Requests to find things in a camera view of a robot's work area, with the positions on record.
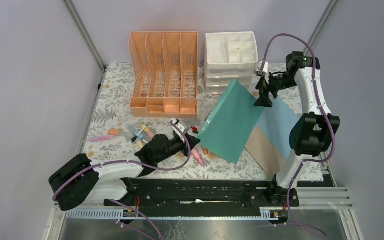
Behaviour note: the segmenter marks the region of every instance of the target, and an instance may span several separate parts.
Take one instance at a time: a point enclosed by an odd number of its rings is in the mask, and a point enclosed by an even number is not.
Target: table
[[[275,63],[269,65],[270,72],[285,71],[286,65]],[[198,117],[196,119],[182,119],[189,126],[201,127],[220,99],[220,95],[206,94],[204,88],[204,65],[199,67],[198,80]],[[254,77],[249,91],[258,96],[255,85],[258,77]],[[111,63],[108,66],[106,77],[102,83],[101,93],[98,97],[92,123],[88,130],[87,139],[96,136],[108,135],[111,128],[119,131],[128,131],[127,123],[140,129],[142,124],[147,124],[154,133],[172,135],[169,125],[170,118],[136,118],[130,111],[130,99],[135,85],[135,73],[130,63]],[[297,87],[282,90],[279,97],[300,117],[302,105],[300,93]],[[237,164],[223,160],[213,154],[205,156],[202,148],[196,148],[202,157],[204,165],[199,165],[192,157],[189,163],[176,171],[154,171],[143,178],[158,179],[217,179],[217,180],[270,180],[267,174],[248,153],[243,150]],[[116,137],[108,141],[91,143],[85,141],[83,153],[90,159],[115,160],[130,159],[138,160],[134,153],[139,147],[131,143],[125,137]],[[174,168],[181,165],[186,158],[177,154],[159,163],[160,168]],[[300,176],[300,181],[323,181],[321,166],[319,163],[310,162],[308,167]]]

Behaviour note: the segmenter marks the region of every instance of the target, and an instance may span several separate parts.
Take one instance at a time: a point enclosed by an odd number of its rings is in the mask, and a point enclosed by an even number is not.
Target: pink marker
[[[97,142],[102,142],[102,141],[107,141],[107,140],[111,140],[113,138],[115,138],[117,136],[114,136],[114,135],[107,135],[107,136],[95,136],[95,137],[91,137],[89,138],[89,142],[91,143],[97,143]]]
[[[195,149],[192,149],[191,152],[192,152],[193,157],[199,163],[199,165],[204,166],[204,161],[201,159],[201,155],[198,153],[198,151]]]

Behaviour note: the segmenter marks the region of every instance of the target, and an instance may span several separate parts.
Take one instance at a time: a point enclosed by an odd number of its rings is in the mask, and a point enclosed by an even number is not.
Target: purple wall
[[[100,70],[61,0],[0,0],[0,240],[38,240]]]
[[[329,0],[73,0],[106,63],[131,62],[132,31],[199,31],[199,57],[204,61],[205,33],[253,31],[259,59],[269,40],[289,33],[309,40]],[[284,63],[304,47],[294,39],[278,38],[268,61]]]
[[[340,116],[332,165],[365,240],[384,239],[384,1],[340,1],[315,45]]]

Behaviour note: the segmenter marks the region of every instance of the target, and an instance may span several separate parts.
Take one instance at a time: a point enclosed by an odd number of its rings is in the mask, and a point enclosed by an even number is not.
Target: white drawer organizer
[[[249,86],[257,62],[257,43],[252,31],[205,34],[206,92],[222,94],[233,79]]]

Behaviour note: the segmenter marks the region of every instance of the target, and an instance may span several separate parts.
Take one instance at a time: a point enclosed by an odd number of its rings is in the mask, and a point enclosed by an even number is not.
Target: metal floor
[[[293,210],[302,223],[314,225],[328,234],[329,239],[347,239],[339,213],[331,210]],[[154,220],[166,240],[317,240],[297,226],[273,227],[258,220]],[[157,232],[146,220],[136,220],[132,227],[155,239]],[[67,218],[60,240],[146,240],[141,234],[115,220]]]

